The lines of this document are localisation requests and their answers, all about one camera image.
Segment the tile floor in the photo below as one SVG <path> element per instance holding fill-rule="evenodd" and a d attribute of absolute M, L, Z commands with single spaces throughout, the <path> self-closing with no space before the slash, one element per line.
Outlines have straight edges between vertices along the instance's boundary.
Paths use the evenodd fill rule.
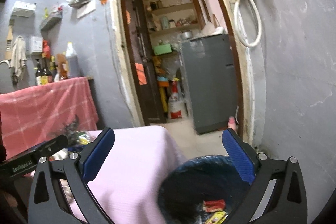
<path fill-rule="evenodd" d="M 197 135 L 189 118 L 158 125 L 169 131 L 188 159 L 206 155 L 228 156 L 222 144 L 222 131 Z"/>

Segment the pink tablecloth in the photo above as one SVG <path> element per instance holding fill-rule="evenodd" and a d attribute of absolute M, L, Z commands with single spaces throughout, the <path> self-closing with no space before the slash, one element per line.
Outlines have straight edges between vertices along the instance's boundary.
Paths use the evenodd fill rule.
<path fill-rule="evenodd" d="M 7 158 L 45 141 L 75 115 L 79 129 L 97 129 L 98 115 L 85 77 L 1 94 L 0 109 Z"/>
<path fill-rule="evenodd" d="M 116 224 L 164 224 L 157 205 L 158 190 L 186 158 L 163 127 L 114 132 L 115 144 L 96 179 L 88 183 L 90 190 Z M 85 220 L 76 203 L 71 208 L 76 217 Z"/>

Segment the trash can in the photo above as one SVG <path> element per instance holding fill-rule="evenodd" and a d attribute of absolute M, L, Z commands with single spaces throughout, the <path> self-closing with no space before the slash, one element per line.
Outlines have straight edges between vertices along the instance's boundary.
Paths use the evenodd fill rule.
<path fill-rule="evenodd" d="M 230 214 L 249 188 L 229 157 L 202 156 L 187 161 L 164 180 L 158 203 L 168 224 L 198 224 L 212 215 L 203 211 L 204 201 L 224 199 L 225 212 Z"/>

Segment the blue gripper pad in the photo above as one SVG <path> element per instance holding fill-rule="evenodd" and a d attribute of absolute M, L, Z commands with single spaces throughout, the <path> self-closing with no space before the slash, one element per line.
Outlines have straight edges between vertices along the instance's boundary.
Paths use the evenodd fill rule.
<path fill-rule="evenodd" d="M 110 153 L 110 150 L 114 145 L 114 141 L 114 131 L 111 128 L 105 128 L 93 143 L 89 143 L 84 148 L 81 153 L 79 168 L 85 183 L 93 181 L 96 178 L 107 155 Z"/>
<path fill-rule="evenodd" d="M 250 185 L 254 181 L 254 165 L 229 130 L 223 131 L 222 142 L 241 179 Z"/>

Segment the blue textured pad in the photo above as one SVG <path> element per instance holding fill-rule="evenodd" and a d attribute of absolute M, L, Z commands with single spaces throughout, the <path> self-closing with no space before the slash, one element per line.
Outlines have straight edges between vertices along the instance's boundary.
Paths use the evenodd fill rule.
<path fill-rule="evenodd" d="M 253 163 L 250 158 L 246 155 L 229 130 L 223 131 L 222 142 L 241 179 L 251 185 L 255 175 Z"/>
<path fill-rule="evenodd" d="M 96 178 L 101 166 L 114 145 L 114 141 L 114 131 L 109 129 L 83 164 L 84 182 L 88 183 Z"/>

